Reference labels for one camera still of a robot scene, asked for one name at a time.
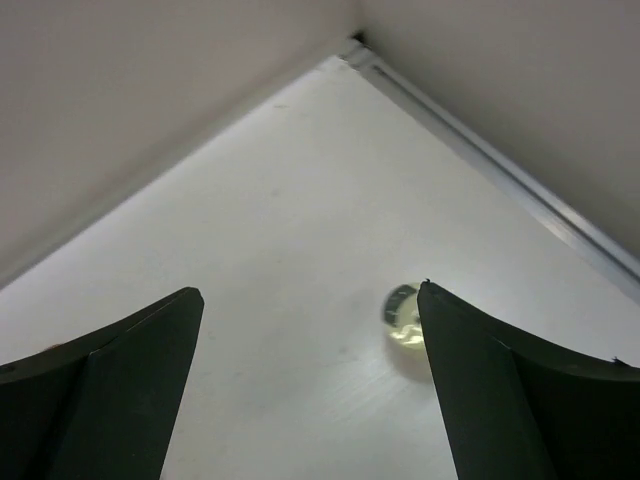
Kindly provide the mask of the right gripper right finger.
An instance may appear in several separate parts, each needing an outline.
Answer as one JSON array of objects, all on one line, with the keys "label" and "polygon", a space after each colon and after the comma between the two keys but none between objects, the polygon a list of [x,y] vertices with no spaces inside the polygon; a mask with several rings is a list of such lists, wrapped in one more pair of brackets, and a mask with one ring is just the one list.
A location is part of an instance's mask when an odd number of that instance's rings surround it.
[{"label": "right gripper right finger", "polygon": [[458,478],[638,478],[638,368],[551,343],[431,281],[417,303]]}]

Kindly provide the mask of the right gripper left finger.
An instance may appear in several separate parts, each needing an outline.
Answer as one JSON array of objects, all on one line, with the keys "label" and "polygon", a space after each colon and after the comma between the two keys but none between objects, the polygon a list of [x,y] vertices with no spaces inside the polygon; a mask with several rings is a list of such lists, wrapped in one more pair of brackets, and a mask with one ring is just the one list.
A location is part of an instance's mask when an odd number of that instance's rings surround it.
[{"label": "right gripper left finger", "polygon": [[2,478],[160,478],[203,310],[186,287],[2,365]]}]

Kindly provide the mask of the yellow-cap bottle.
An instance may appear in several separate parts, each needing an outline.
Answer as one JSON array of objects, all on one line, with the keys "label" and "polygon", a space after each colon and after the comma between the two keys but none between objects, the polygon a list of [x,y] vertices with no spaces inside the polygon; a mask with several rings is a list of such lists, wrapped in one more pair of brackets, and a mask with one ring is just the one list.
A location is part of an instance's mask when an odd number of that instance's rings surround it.
[{"label": "yellow-cap bottle", "polygon": [[419,288],[419,283],[404,283],[390,291],[382,306],[381,324],[392,365],[404,377],[429,384],[432,372],[417,304]]}]

